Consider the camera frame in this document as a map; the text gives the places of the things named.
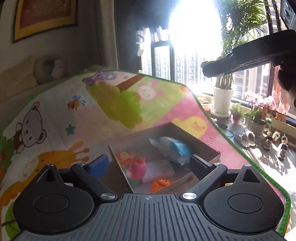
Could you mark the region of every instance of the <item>yellow picture frame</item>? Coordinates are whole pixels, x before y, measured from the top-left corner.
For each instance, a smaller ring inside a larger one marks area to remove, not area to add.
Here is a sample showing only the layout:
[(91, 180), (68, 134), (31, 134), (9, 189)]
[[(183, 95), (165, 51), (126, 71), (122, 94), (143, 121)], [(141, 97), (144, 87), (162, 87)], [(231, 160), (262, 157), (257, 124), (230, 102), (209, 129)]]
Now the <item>yellow picture frame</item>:
[(70, 7), (69, 16), (53, 18), (50, 20), (41, 21), (32, 25), (26, 26), (24, 28), (20, 28), (22, 7), (23, 7), (24, 1), (27, 1), (27, 0), (19, 0), (17, 4), (16, 14), (15, 14), (13, 42), (17, 42), (29, 36), (40, 34), (45, 31), (53, 30), (56, 28), (77, 25), (77, 22), (76, 22), (77, 21), (77, 16), (76, 16), (77, 2), (76, 0), (70, 0), (71, 7)]

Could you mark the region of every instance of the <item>play mat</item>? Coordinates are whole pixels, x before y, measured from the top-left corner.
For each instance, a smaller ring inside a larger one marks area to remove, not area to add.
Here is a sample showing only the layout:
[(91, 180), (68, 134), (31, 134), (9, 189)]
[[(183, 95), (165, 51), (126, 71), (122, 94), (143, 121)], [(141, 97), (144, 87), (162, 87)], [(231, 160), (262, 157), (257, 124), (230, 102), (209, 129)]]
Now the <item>play mat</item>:
[(254, 165), (284, 203), (277, 230), (284, 234), (290, 212), (288, 193), (213, 124), (186, 86), (143, 74), (102, 71), (76, 75), (36, 96), (3, 131), (1, 240), (10, 240), (19, 232), (13, 203), (44, 165), (67, 168), (75, 162), (92, 161), (103, 154), (99, 147), (106, 140), (167, 122), (219, 151), (221, 163), (230, 169)]

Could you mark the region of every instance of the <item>cardboard box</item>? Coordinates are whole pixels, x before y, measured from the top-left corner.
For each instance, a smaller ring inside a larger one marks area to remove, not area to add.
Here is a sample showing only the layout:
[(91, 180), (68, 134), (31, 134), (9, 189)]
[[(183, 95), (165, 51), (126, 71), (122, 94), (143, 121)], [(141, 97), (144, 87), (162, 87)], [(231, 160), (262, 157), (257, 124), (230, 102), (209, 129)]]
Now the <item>cardboard box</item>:
[[(198, 140), (185, 130), (176, 126), (173, 123), (166, 123), (156, 127), (130, 134), (128, 136), (119, 137), (109, 141), (109, 149), (113, 156), (117, 167), (120, 170), (125, 183), (132, 193), (151, 193), (150, 187), (152, 182), (141, 183), (138, 186), (132, 188), (126, 177), (126, 169), (119, 165), (119, 161), (116, 155), (125, 151), (127, 153), (134, 153), (140, 157), (146, 158), (146, 163), (159, 161), (165, 159), (165, 157), (159, 152), (158, 148), (153, 146), (149, 139), (157, 139), (160, 137), (171, 137), (187, 144), (193, 151), (193, 154), (200, 156), (205, 161), (213, 164), (219, 162), (220, 153)], [(175, 193), (180, 195), (184, 191), (194, 186), (198, 179), (189, 169), (189, 165), (181, 166), (179, 164), (173, 164), (175, 171), (173, 177), (168, 178), (174, 183), (167, 186), (156, 193)]]

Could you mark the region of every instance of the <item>palm plant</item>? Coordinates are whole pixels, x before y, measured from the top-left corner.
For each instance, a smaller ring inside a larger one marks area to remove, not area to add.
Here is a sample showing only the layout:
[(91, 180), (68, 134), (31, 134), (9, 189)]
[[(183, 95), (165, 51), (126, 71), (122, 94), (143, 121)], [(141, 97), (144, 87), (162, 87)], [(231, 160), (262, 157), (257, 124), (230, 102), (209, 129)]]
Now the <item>palm plant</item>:
[[(265, 0), (214, 0), (220, 17), (223, 51), (225, 57), (232, 49), (256, 39), (260, 32), (267, 34), (264, 24)], [(216, 87), (231, 90), (232, 74), (218, 77)]]

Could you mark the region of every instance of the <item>black gripper pad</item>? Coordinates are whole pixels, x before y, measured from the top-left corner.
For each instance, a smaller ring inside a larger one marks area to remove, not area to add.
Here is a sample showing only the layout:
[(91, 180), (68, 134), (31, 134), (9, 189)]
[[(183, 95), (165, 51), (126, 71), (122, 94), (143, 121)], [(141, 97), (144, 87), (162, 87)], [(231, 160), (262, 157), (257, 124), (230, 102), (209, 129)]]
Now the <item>black gripper pad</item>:
[(174, 194), (124, 194), (121, 200), (102, 204), (84, 226), (59, 235), (23, 231), (20, 241), (283, 241), (275, 231), (234, 234), (212, 224), (193, 203), (179, 201)]

